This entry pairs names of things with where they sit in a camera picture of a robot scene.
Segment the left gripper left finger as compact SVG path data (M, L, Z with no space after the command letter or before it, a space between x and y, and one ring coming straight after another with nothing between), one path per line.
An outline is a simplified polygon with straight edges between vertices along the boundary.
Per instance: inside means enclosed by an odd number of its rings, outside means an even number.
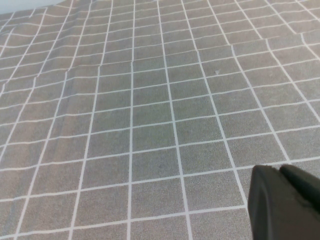
M320 212L304 199L280 169L252 169L248 214L255 240L318 240Z

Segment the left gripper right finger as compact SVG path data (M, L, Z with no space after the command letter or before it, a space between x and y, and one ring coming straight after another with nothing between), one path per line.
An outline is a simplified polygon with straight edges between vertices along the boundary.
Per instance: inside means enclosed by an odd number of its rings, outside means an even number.
M281 174L313 208L320 211L320 179L294 165L284 164Z

